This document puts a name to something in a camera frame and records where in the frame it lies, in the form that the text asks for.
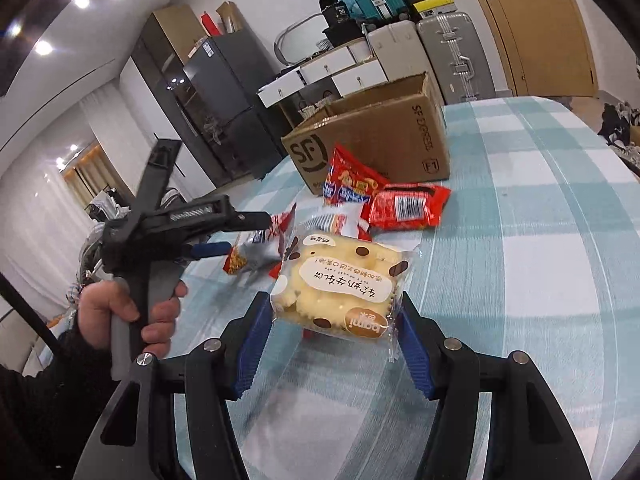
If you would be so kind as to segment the person's left hand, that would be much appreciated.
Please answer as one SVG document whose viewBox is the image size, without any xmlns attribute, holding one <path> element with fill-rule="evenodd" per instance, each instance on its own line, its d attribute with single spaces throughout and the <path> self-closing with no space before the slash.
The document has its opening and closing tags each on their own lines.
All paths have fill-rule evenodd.
<svg viewBox="0 0 640 480">
<path fill-rule="evenodd" d="M 158 358 L 168 355 L 174 336 L 181 299 L 189 292 L 183 281 L 178 281 L 169 299 L 152 307 L 149 324 L 141 331 L 144 351 Z M 112 317 L 126 323 L 136 322 L 140 312 L 126 291 L 115 281 L 102 281 L 87 286 L 80 294 L 77 325 L 85 342 L 96 350 L 107 350 L 111 345 Z"/>
</svg>

